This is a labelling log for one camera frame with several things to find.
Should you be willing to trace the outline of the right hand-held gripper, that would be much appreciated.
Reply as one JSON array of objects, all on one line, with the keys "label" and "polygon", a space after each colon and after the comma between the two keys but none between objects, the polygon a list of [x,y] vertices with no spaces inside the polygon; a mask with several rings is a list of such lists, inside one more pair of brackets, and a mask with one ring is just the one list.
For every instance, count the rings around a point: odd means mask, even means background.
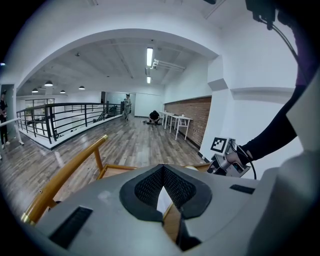
[{"label": "right hand-held gripper", "polygon": [[235,139],[215,137],[210,150],[214,153],[208,168],[210,174],[240,178],[251,168],[236,161],[227,161],[227,155],[236,152]]}]

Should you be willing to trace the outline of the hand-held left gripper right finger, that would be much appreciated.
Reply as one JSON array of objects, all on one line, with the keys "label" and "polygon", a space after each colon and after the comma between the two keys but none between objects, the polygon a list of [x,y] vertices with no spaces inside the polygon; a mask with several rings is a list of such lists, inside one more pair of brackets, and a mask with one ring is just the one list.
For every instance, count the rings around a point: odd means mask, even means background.
[{"label": "hand-held left gripper right finger", "polygon": [[244,209],[257,180],[165,164],[163,182],[180,212],[176,243],[163,246],[163,255],[248,255],[254,228]]}]

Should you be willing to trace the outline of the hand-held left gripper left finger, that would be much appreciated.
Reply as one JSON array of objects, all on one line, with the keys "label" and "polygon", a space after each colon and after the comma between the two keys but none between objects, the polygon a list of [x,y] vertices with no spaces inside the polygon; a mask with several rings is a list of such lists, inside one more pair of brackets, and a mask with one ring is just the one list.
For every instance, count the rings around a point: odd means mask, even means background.
[{"label": "hand-held left gripper left finger", "polygon": [[94,181],[46,213],[36,224],[54,256],[179,256],[182,250],[145,204],[163,187],[163,165],[150,165]]}]

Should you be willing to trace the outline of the person's right hand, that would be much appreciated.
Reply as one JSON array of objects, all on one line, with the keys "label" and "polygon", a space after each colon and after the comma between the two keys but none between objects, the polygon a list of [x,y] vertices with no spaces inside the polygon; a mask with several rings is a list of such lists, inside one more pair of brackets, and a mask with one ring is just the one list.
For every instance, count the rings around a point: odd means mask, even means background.
[{"label": "person's right hand", "polygon": [[228,153],[225,156],[225,158],[230,164],[233,164],[233,163],[241,164],[241,160],[236,152]]}]

